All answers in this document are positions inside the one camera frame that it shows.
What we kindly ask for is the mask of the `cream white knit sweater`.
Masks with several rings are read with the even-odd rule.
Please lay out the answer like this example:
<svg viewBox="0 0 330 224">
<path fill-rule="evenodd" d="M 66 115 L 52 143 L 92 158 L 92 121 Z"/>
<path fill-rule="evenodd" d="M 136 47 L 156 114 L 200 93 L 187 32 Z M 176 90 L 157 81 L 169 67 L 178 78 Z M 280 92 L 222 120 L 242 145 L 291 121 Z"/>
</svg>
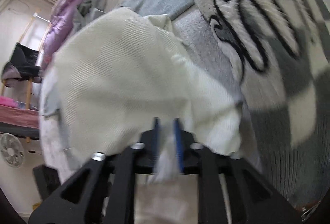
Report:
<svg viewBox="0 0 330 224">
<path fill-rule="evenodd" d="M 241 112 L 230 93 L 189 57 L 167 15 L 113 10 L 55 54 L 43 81 L 44 119 L 59 110 L 60 148 L 42 139 L 45 158 L 67 180 L 93 152 L 112 155 L 160 120 L 150 182 L 178 177 L 173 122 L 213 152 L 240 147 Z"/>
</svg>

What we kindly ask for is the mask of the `wooden clothes rack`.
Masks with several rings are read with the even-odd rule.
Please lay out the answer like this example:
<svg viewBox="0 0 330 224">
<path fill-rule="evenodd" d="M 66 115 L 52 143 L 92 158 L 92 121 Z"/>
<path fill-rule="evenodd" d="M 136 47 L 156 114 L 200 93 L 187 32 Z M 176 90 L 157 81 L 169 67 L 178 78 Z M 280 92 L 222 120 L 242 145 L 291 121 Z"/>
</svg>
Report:
<svg viewBox="0 0 330 224">
<path fill-rule="evenodd" d="M 31 99 L 32 86 L 42 82 L 42 69 L 38 61 L 45 37 L 42 37 L 37 50 L 23 45 L 22 42 L 36 19 L 45 20 L 39 16 L 40 11 L 37 9 L 33 14 L 1 72 L 1 134 L 9 133 L 27 143 L 39 139 L 38 109 L 32 105 Z M 5 96 L 6 89 L 15 88 L 21 82 L 27 83 L 23 102 Z"/>
</svg>

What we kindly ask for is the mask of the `black clothes on rack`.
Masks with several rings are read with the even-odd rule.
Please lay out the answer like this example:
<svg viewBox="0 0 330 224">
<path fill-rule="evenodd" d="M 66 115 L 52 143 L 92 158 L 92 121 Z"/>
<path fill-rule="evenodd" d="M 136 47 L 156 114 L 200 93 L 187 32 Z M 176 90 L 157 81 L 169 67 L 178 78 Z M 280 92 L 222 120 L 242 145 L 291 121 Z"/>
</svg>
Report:
<svg viewBox="0 0 330 224">
<path fill-rule="evenodd" d="M 1 82 L 8 88 L 16 87 L 18 82 L 42 82 L 42 70 L 36 65 L 39 52 L 20 43 L 16 43 L 11 59 L 5 64 L 1 73 Z"/>
</svg>

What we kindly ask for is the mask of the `white fuzzy bed blanket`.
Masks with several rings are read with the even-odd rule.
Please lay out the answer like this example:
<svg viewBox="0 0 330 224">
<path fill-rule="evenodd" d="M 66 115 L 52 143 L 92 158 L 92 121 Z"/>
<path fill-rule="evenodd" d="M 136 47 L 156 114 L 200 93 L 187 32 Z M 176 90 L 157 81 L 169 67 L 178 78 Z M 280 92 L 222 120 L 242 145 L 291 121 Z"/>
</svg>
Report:
<svg viewBox="0 0 330 224">
<path fill-rule="evenodd" d="M 236 101 L 243 97 L 234 80 L 229 59 L 220 51 L 209 25 L 194 4 L 172 20 L 174 33 L 184 41 L 184 46 L 195 64 L 207 71 L 232 94 Z M 68 135 L 61 128 L 58 77 L 50 64 L 44 73 L 40 96 L 40 140 L 45 163 L 58 170 L 59 178 L 65 181 L 75 171 L 69 165 L 70 158 L 65 146 Z"/>
</svg>

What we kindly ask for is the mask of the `white floor fan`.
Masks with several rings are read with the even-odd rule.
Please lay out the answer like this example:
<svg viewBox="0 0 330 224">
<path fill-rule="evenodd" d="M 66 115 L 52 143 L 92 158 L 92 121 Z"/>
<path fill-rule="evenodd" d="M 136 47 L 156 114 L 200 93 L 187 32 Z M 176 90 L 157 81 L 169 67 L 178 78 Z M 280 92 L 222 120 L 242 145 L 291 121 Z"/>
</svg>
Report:
<svg viewBox="0 0 330 224">
<path fill-rule="evenodd" d="M 17 137 L 9 133 L 1 134 L 1 157 L 12 168 L 20 168 L 25 161 L 24 147 Z"/>
</svg>

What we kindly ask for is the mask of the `purple quilt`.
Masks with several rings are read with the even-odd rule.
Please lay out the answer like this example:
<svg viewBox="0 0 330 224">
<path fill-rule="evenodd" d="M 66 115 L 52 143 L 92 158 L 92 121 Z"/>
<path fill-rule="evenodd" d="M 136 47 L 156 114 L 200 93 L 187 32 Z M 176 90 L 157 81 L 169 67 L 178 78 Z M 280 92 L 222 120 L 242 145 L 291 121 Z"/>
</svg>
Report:
<svg viewBox="0 0 330 224">
<path fill-rule="evenodd" d="M 62 46 L 71 32 L 74 12 L 82 1 L 58 0 L 54 5 L 50 18 L 50 29 L 44 40 L 44 54 L 41 64 L 43 70 L 46 70 L 53 54 Z"/>
</svg>

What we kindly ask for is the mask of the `grey white checkered plush blanket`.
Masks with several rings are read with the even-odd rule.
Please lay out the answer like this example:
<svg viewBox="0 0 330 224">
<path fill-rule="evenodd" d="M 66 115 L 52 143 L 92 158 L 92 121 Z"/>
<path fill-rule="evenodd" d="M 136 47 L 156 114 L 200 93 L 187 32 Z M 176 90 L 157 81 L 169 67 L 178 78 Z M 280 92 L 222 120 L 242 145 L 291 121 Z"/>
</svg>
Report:
<svg viewBox="0 0 330 224">
<path fill-rule="evenodd" d="M 229 58 L 261 170 L 296 207 L 329 189 L 329 0 L 194 0 Z"/>
</svg>

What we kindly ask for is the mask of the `light grey blue garment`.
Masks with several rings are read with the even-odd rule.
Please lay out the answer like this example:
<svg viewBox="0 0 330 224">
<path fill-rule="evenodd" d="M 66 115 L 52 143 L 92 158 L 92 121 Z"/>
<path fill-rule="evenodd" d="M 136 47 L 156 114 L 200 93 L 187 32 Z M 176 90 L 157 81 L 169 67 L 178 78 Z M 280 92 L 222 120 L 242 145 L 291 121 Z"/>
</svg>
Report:
<svg viewBox="0 0 330 224">
<path fill-rule="evenodd" d="M 127 7 L 141 16 L 166 14 L 176 19 L 191 6 L 193 0 L 83 0 L 75 7 L 70 36 L 112 9 Z"/>
</svg>

